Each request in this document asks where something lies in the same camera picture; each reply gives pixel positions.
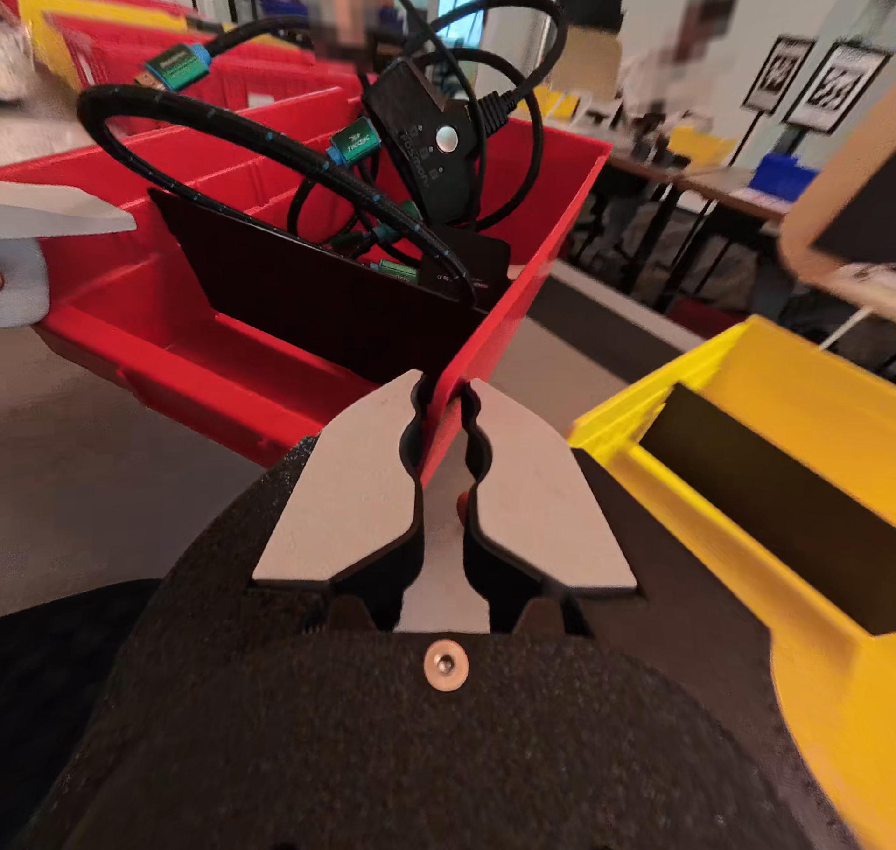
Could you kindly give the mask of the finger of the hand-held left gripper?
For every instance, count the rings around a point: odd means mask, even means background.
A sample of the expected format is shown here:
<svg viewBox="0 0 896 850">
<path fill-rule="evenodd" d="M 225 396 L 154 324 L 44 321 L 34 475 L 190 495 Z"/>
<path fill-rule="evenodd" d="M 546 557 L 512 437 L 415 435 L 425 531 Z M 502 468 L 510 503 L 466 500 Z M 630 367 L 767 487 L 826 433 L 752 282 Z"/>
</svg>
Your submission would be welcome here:
<svg viewBox="0 0 896 850">
<path fill-rule="evenodd" d="M 1 328 L 20 329 L 49 312 L 41 238 L 94 237 L 137 228 L 134 217 L 83 190 L 1 183 Z"/>
</svg>

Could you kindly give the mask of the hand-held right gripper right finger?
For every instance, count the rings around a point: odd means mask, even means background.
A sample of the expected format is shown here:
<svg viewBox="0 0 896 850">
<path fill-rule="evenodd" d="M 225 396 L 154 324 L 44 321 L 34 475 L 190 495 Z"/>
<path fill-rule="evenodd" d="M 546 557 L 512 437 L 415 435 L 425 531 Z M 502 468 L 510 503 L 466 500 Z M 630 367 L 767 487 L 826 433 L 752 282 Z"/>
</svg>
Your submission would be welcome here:
<svg viewBox="0 0 896 850">
<path fill-rule="evenodd" d="M 462 402 L 469 536 L 547 587 L 633 593 L 637 579 L 566 439 L 481 379 L 467 384 Z"/>
</svg>

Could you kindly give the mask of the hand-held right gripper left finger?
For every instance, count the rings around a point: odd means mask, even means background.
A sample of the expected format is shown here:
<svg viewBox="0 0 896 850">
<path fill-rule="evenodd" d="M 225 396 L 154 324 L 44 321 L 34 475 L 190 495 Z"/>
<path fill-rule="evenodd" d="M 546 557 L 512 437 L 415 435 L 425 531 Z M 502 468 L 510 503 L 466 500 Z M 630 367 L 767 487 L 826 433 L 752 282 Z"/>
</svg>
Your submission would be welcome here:
<svg viewBox="0 0 896 850">
<path fill-rule="evenodd" d="M 419 416 L 409 370 L 342 411 L 321 430 L 252 572 L 259 586 L 327 587 L 409 535 L 416 467 L 401 442 Z"/>
</svg>

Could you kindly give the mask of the red plastic bin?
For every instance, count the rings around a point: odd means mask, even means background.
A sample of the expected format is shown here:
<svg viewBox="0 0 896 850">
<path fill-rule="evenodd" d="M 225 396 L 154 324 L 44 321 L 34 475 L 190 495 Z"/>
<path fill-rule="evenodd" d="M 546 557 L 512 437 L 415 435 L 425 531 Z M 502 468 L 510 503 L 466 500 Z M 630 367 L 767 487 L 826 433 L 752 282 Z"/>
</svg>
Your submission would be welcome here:
<svg viewBox="0 0 896 850">
<path fill-rule="evenodd" d="M 509 243 L 509 288 L 442 374 L 429 378 L 426 484 L 461 428 L 463 388 L 488 381 L 544 284 L 604 166 L 604 141 L 546 128 L 526 201 L 485 235 Z M 96 146 L 2 167 L 2 181 L 66 185 L 134 217 L 131 232 L 41 238 L 50 308 L 36 331 L 52 351 L 151 408 L 271 466 L 380 384 L 216 312 L 149 194 Z"/>
</svg>

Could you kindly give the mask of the black hdmi switch box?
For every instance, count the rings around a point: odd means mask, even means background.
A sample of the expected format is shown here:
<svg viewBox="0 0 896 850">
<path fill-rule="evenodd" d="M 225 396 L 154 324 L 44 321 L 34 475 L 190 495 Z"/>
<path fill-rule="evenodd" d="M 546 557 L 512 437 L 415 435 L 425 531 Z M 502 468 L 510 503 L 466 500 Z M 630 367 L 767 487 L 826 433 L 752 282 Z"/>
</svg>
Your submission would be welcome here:
<svg viewBox="0 0 896 850">
<path fill-rule="evenodd" d="M 467 222 L 477 153 L 468 103 L 445 96 L 399 56 L 363 92 L 362 104 L 424 220 Z"/>
</svg>

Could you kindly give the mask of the yellow plastic bin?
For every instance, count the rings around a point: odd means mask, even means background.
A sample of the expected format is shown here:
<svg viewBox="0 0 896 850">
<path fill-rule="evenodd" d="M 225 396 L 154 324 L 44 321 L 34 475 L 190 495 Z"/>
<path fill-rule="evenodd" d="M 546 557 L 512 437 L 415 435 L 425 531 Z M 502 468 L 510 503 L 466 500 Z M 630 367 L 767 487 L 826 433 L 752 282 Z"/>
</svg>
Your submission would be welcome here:
<svg viewBox="0 0 896 850">
<path fill-rule="evenodd" d="M 645 452 L 676 383 L 894 526 L 894 386 L 751 317 L 574 420 L 646 600 L 599 637 L 722 721 L 816 847 L 894 848 L 894 633 L 875 637 Z"/>
</svg>

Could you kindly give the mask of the yellow tray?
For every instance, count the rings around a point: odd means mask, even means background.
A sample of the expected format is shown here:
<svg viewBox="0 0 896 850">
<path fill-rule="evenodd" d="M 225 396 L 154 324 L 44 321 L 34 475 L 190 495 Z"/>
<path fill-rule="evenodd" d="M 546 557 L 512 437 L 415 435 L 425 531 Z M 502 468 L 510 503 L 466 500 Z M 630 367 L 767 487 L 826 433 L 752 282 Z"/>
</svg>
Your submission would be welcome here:
<svg viewBox="0 0 896 850">
<path fill-rule="evenodd" d="M 105 21 L 114 26 L 185 30 L 190 11 L 183 5 L 157 0 L 2 0 L 28 29 L 40 62 L 74 89 L 93 79 L 84 69 L 83 58 L 72 55 L 56 16 Z"/>
</svg>

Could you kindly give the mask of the black bin divider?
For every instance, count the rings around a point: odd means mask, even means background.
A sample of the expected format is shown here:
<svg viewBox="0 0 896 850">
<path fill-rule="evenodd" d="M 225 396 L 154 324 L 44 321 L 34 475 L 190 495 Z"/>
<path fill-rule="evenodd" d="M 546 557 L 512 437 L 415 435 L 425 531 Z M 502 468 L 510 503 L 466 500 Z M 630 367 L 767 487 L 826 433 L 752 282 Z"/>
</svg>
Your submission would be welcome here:
<svg viewBox="0 0 896 850">
<path fill-rule="evenodd" d="M 890 522 L 681 383 L 639 444 L 866 632 L 894 633 Z"/>
<path fill-rule="evenodd" d="M 409 370 L 436 378 L 486 313 L 328 251 L 149 194 L 218 313 L 376 384 Z"/>
</svg>

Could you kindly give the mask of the wooden top desk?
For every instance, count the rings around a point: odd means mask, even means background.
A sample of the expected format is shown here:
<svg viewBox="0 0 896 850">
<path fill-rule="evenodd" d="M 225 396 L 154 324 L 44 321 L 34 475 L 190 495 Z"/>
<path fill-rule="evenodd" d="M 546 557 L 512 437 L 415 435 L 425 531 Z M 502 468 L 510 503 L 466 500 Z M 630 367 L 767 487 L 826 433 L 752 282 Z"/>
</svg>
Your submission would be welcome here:
<svg viewBox="0 0 896 850">
<path fill-rule="evenodd" d="M 641 241 L 622 266 L 616 284 L 619 292 L 626 295 L 632 293 L 685 193 L 698 194 L 710 204 L 711 209 L 698 219 L 696 229 L 682 244 L 665 284 L 652 304 L 655 311 L 665 313 L 671 307 L 700 262 L 706 246 L 714 238 L 723 239 L 727 245 L 743 246 L 761 258 L 775 259 L 778 227 L 785 214 L 770 202 L 756 202 L 742 195 L 749 189 L 753 171 L 743 168 L 697 172 L 661 169 L 631 161 L 625 154 L 613 154 L 610 163 L 618 170 L 663 189 L 658 207 Z"/>
</svg>

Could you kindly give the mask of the blue bin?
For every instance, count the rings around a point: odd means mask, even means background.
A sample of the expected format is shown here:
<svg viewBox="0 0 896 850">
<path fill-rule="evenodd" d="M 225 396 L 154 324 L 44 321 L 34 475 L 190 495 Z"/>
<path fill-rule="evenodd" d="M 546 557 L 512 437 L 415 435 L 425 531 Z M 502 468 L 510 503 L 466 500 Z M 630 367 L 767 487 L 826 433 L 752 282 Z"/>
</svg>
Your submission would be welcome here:
<svg viewBox="0 0 896 850">
<path fill-rule="evenodd" d="M 795 155 L 770 152 L 759 162 L 747 187 L 793 203 L 818 174 L 818 170 L 801 164 Z"/>
</svg>

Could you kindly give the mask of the black wood-rimmed board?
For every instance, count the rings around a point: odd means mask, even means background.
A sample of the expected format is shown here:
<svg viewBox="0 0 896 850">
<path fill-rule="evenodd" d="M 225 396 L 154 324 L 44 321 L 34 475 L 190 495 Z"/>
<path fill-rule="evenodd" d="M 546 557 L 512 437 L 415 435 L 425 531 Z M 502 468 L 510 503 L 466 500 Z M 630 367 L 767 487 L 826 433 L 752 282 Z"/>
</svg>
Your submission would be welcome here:
<svg viewBox="0 0 896 850">
<path fill-rule="evenodd" d="M 895 90 L 848 137 L 793 204 L 778 255 L 798 281 L 820 289 L 843 265 L 895 262 Z"/>
</svg>

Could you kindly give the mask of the marker sign on stand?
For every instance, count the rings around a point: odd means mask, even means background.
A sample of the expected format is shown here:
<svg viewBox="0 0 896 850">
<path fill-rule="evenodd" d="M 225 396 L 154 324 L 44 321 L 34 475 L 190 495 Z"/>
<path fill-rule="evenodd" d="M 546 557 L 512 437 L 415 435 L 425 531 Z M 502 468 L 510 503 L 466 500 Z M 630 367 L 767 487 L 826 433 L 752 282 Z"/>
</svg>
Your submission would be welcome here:
<svg viewBox="0 0 896 850">
<path fill-rule="evenodd" d="M 815 44 L 815 38 L 779 35 L 772 44 L 741 106 L 756 114 L 773 114 Z"/>
<path fill-rule="evenodd" d="M 889 49 L 838 40 L 790 106 L 784 124 L 833 135 L 891 58 Z"/>
</svg>

